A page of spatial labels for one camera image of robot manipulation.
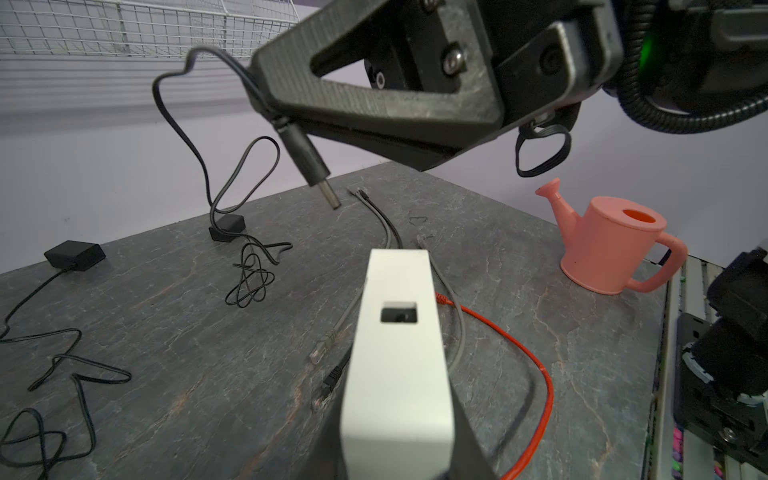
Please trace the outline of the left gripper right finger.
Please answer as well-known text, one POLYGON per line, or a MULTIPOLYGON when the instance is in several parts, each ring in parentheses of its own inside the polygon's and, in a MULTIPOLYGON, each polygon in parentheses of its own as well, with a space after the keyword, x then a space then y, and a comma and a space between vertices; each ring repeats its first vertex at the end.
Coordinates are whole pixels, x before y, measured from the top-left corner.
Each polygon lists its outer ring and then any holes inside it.
POLYGON ((451 390, 454 412, 454 446, 446 478, 450 480, 496 480, 480 447, 455 390, 451 390))

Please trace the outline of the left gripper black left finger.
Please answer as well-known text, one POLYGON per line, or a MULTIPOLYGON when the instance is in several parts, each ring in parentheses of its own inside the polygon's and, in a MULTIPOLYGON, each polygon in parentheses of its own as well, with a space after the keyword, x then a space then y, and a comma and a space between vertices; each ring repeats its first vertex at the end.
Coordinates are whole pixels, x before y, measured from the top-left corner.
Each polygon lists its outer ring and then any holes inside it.
POLYGON ((342 403, 343 394, 332 401, 319 436, 299 470, 297 479, 343 480, 348 478, 340 434, 342 403))

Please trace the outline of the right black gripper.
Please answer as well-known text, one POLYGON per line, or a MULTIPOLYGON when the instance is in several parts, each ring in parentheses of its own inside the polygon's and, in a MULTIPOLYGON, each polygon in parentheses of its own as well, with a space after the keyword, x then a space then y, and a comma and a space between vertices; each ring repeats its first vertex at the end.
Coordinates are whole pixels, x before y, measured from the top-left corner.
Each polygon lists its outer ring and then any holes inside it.
POLYGON ((687 135, 767 109, 763 1, 483 1, 504 128, 571 128, 599 90, 687 135))

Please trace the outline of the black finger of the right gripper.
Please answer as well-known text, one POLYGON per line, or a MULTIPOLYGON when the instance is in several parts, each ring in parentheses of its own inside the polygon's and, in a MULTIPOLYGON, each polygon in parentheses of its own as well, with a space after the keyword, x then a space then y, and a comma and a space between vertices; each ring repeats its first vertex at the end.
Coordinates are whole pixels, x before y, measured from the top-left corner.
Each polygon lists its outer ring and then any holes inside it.
POLYGON ((378 20, 399 23, 397 1, 332 1, 256 50, 250 71, 266 106, 296 121, 366 134, 463 149, 500 128, 503 102, 487 59, 488 41, 477 29, 480 17, 470 1, 445 1, 433 12, 444 39, 465 56, 452 93, 372 89, 325 80, 315 68, 326 58, 342 59, 353 31, 378 20))

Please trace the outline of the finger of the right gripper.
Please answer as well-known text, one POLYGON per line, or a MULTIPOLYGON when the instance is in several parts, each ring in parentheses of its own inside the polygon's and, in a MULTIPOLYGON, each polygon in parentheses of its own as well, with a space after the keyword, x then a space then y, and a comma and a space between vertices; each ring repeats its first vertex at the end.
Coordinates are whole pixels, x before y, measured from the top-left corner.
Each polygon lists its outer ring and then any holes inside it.
POLYGON ((394 122, 372 125, 312 122, 311 134, 349 144, 418 171, 440 166, 480 140, 471 122, 394 122))

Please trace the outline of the white network switch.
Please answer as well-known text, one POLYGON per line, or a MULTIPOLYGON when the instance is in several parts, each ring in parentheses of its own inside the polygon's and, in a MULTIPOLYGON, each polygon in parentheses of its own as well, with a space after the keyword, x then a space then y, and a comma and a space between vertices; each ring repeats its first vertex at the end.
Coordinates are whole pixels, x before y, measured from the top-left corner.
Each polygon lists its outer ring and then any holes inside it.
POLYGON ((424 250, 370 253, 340 434, 351 479, 438 479, 450 467, 453 403, 424 250))

